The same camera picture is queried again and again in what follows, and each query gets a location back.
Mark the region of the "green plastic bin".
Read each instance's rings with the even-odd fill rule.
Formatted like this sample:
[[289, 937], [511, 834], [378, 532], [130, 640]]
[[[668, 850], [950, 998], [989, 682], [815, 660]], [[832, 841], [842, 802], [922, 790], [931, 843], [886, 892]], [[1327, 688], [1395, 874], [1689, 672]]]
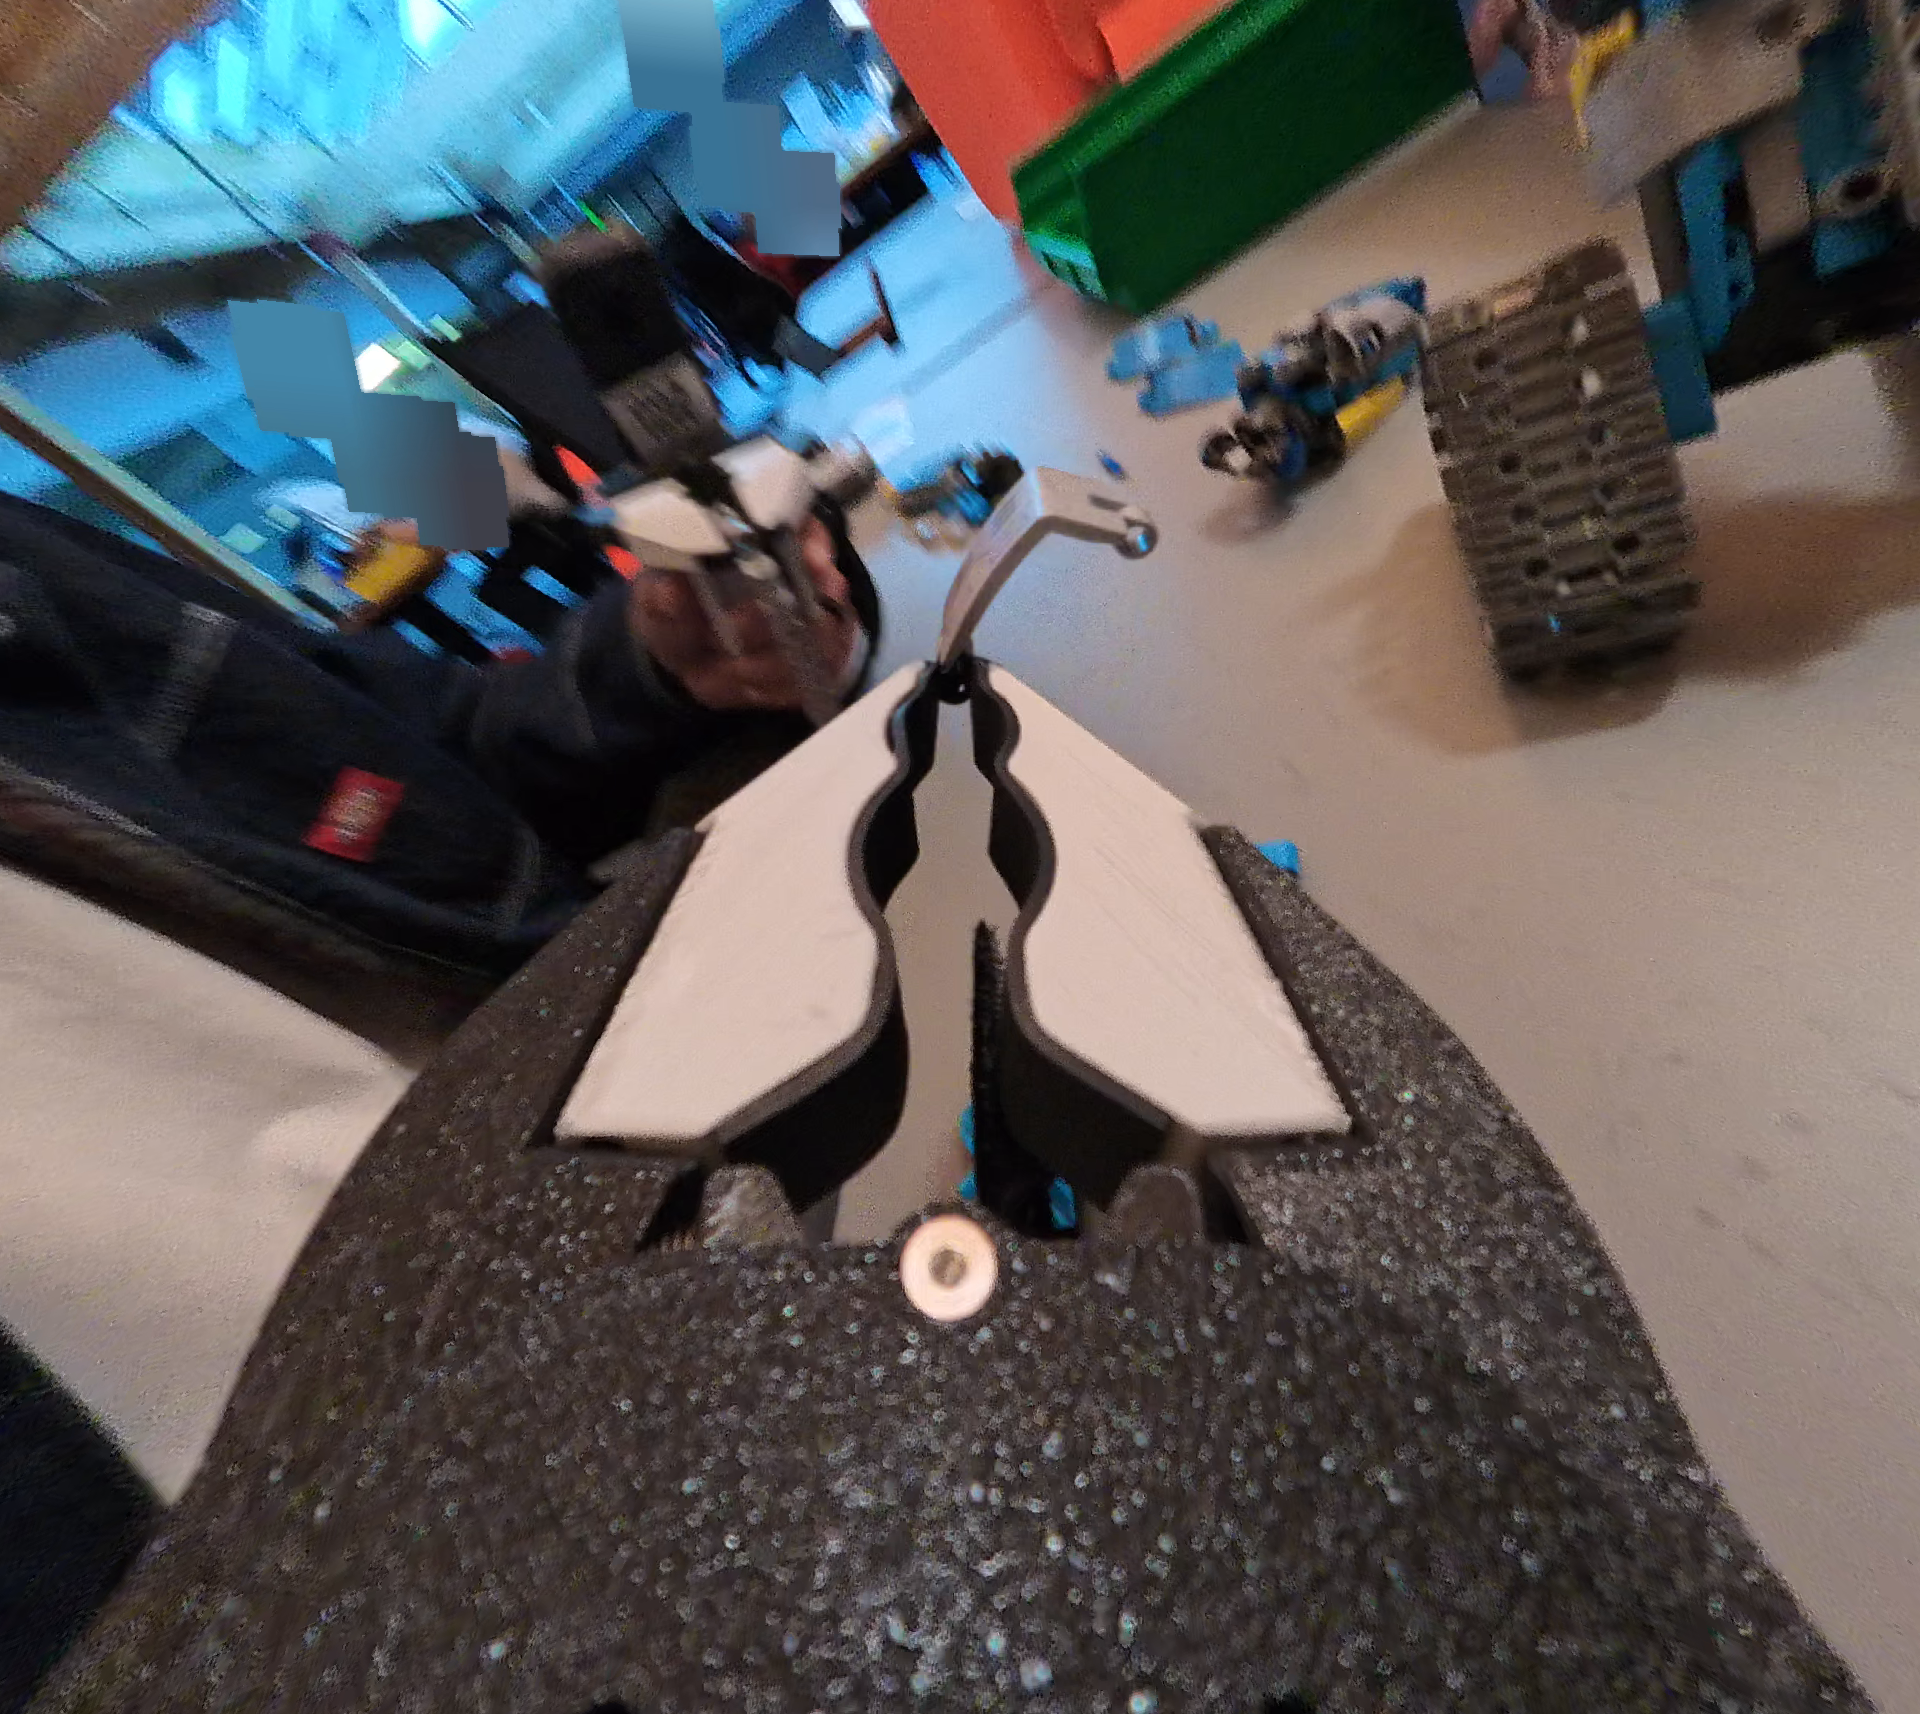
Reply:
[[1451, 0], [1236, 0], [1018, 165], [1021, 240], [1154, 312], [1472, 88]]

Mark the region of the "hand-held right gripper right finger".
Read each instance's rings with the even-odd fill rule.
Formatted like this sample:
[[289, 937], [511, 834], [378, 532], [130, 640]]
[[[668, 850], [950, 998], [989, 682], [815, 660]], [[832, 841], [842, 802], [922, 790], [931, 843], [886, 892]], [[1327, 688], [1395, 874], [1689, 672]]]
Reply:
[[1020, 1138], [1340, 1138], [1328, 1067], [1189, 802], [1033, 686], [973, 671]]

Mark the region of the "blue tracked toy robot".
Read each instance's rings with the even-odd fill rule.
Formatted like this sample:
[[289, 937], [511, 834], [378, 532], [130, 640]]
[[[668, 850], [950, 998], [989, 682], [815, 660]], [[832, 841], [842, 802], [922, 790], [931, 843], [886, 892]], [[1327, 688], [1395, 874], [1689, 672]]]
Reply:
[[1917, 326], [1919, 0], [1549, 0], [1593, 239], [1431, 317], [1431, 445], [1511, 682], [1666, 648], [1701, 599], [1678, 452], [1723, 394]]

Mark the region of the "grey desk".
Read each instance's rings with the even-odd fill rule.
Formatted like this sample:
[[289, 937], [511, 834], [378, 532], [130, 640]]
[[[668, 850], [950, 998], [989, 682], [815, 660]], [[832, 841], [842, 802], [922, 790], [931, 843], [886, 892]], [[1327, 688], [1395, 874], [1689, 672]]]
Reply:
[[1917, 1709], [1917, 334], [1689, 447], [1666, 660], [1499, 679], [1421, 408], [1296, 502], [1107, 377], [1117, 317], [965, 193], [875, 235], [898, 355], [796, 418], [904, 467], [1131, 469], [1153, 560], [1049, 544], [982, 628], [1438, 1009], [1602, 1230], [1709, 1463], [1881, 1710]]

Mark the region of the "person's left forearm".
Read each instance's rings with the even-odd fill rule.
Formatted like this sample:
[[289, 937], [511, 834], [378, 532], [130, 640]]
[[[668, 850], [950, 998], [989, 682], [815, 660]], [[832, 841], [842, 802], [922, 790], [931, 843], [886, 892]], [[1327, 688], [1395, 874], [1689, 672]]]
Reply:
[[444, 730], [547, 846], [581, 865], [642, 836], [659, 792], [721, 725], [644, 643], [636, 597], [601, 592], [540, 655], [472, 674]]

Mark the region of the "blue black wheel assembly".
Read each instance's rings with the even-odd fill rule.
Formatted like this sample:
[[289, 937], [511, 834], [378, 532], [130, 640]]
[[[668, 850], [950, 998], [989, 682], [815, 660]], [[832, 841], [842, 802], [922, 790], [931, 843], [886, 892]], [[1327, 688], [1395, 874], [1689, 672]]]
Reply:
[[885, 493], [915, 544], [934, 551], [960, 549], [985, 529], [1025, 474], [1014, 452], [968, 447], [888, 483]]

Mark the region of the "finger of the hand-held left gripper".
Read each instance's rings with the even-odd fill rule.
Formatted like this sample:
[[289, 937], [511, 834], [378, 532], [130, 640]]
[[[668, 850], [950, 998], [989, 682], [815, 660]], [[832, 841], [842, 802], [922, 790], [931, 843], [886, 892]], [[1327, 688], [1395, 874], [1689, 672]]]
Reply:
[[719, 467], [750, 529], [803, 529], [827, 493], [823, 467], [789, 447], [731, 447], [719, 454]]
[[781, 484], [726, 476], [717, 500], [697, 498], [683, 483], [649, 483], [610, 500], [619, 541], [642, 568], [695, 575], [733, 563], [772, 560], [781, 529]]

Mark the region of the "person's white shirt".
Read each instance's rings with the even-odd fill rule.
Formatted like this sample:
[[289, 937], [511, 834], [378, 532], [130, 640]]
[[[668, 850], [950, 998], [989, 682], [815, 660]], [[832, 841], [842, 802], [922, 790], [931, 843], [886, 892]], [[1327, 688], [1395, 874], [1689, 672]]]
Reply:
[[161, 1500], [434, 1036], [4, 869], [4, 1324]]

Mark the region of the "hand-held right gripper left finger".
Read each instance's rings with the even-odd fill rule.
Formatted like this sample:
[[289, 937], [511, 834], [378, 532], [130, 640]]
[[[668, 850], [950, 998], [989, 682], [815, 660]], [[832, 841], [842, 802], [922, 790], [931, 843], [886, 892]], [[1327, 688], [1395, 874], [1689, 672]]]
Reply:
[[560, 1143], [723, 1145], [854, 1068], [893, 1003], [863, 841], [917, 689], [898, 669], [700, 822]]

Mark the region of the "black blue motor assembly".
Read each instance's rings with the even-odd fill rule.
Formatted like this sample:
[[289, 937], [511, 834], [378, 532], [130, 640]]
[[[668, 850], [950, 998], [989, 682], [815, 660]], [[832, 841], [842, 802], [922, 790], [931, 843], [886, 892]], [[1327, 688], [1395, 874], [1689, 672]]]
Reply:
[[1429, 324], [1429, 281], [1400, 276], [1335, 297], [1236, 370], [1236, 414], [1199, 449], [1212, 474], [1284, 498], [1323, 483], [1407, 404]]

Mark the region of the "person's left hand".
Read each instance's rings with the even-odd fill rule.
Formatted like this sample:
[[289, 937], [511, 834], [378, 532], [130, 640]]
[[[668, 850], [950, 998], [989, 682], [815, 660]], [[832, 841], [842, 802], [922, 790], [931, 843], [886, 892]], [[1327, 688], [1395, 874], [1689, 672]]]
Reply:
[[[866, 659], [871, 636], [854, 612], [854, 585], [832, 551], [806, 551], [806, 578], [820, 599], [811, 628], [815, 648], [827, 657], [835, 691], [854, 688]], [[690, 575], [644, 568], [634, 577], [629, 621], [639, 645], [687, 694], [709, 710], [799, 710], [801, 679], [793, 659], [779, 648], [772, 624], [757, 606], [726, 612], [736, 645], [724, 643], [721, 624], [700, 602]]]

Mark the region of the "person's denim jacket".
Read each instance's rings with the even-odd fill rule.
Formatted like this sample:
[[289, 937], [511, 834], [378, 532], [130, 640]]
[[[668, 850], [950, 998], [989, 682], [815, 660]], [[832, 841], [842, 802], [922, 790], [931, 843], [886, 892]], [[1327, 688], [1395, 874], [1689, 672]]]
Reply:
[[112, 906], [499, 981], [600, 891], [612, 853], [547, 846], [444, 741], [516, 662], [315, 631], [11, 495], [2, 633], [4, 857]]

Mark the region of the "black metal bracket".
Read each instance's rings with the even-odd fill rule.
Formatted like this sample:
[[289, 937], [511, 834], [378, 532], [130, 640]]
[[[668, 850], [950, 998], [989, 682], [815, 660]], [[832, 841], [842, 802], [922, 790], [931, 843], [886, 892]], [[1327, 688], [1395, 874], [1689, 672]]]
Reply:
[[847, 278], [828, 281], [816, 307], [782, 321], [776, 356], [784, 370], [830, 382], [861, 358], [898, 355], [904, 326], [881, 266], [864, 257], [844, 271]]

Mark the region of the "grey curved arm piece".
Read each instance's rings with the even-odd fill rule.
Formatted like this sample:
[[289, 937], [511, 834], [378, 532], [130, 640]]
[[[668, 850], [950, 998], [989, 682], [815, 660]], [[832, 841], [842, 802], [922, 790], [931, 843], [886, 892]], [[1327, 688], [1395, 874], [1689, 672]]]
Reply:
[[1125, 560], [1144, 560], [1161, 544], [1161, 522], [1124, 493], [1120, 483], [1052, 467], [1026, 471], [977, 531], [948, 587], [934, 653], [941, 694], [968, 694], [977, 630], [1013, 577], [1050, 539], [1107, 546]]

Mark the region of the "blue flat plastic piece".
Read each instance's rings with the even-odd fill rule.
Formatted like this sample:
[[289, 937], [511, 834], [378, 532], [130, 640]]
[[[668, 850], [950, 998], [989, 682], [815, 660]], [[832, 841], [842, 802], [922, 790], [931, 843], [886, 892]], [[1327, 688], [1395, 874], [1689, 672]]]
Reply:
[[1120, 334], [1107, 377], [1136, 389], [1141, 411], [1170, 418], [1241, 397], [1243, 346], [1211, 317], [1170, 312]]

